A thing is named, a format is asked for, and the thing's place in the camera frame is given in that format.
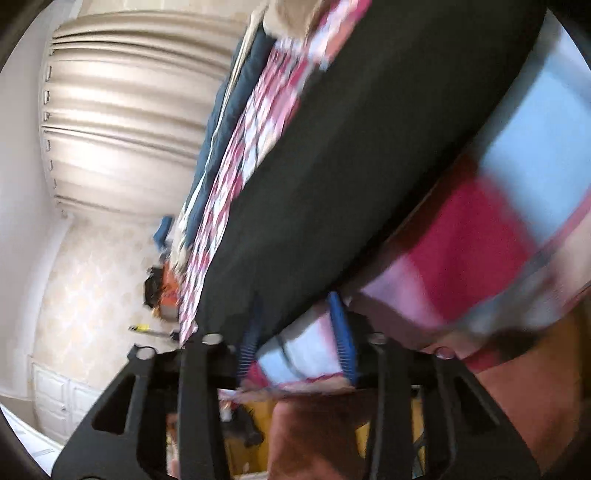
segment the white cabinet door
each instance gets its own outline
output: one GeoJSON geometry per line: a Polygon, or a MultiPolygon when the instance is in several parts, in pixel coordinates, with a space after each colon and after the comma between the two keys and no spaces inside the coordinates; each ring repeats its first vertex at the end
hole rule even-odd
{"type": "Polygon", "coordinates": [[[82,419],[86,416],[95,401],[100,397],[100,392],[87,385],[76,383],[70,380],[69,400],[71,414],[71,433],[78,427],[82,419]]]}
{"type": "Polygon", "coordinates": [[[68,379],[33,365],[35,413],[41,431],[65,444],[70,437],[68,379]]]}

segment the metal screw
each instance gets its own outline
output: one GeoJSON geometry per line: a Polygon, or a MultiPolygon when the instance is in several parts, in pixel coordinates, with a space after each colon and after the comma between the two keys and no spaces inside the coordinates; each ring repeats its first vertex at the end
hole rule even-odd
{"type": "Polygon", "coordinates": [[[220,333],[207,333],[201,341],[208,346],[219,345],[223,341],[223,336],[220,333]]]}
{"type": "Polygon", "coordinates": [[[150,346],[143,346],[135,353],[135,356],[140,360],[150,360],[154,355],[156,355],[156,350],[150,346]]]}
{"type": "Polygon", "coordinates": [[[368,336],[368,341],[372,345],[385,345],[388,339],[381,332],[375,332],[368,336]]]}
{"type": "Polygon", "coordinates": [[[441,360],[451,360],[456,357],[456,353],[447,346],[441,346],[435,350],[435,356],[441,360]]]}

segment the patterned wallpaper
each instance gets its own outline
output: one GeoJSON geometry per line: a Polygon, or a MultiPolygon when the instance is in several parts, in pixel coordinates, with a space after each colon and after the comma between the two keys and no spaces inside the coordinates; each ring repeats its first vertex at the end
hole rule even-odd
{"type": "Polygon", "coordinates": [[[154,231],[145,225],[75,221],[43,298],[36,362],[102,390],[125,365],[134,343],[159,352],[174,348],[166,339],[127,330],[149,323],[170,331],[142,305],[146,269],[158,258],[154,231]]]}

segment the curtain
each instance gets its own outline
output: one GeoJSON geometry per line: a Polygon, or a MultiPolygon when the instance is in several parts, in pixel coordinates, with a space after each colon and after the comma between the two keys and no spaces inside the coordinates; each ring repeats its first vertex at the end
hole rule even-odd
{"type": "Polygon", "coordinates": [[[178,213],[243,29],[206,15],[134,11],[56,30],[41,142],[62,209],[135,220],[178,213]]]}

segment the black plastic bracket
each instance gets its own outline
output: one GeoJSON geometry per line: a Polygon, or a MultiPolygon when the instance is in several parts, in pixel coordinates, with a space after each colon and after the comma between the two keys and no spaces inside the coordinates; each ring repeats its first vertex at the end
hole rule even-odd
{"type": "MultiPolygon", "coordinates": [[[[411,397],[420,386],[426,480],[535,480],[525,442],[476,377],[452,352],[409,351],[380,333],[358,343],[360,381],[377,388],[365,480],[413,477],[411,397]]],[[[236,388],[236,359],[220,335],[194,334],[156,355],[134,347],[62,451],[56,480],[148,480],[165,474],[166,413],[176,411],[183,480],[230,480],[217,400],[236,388]]]]}

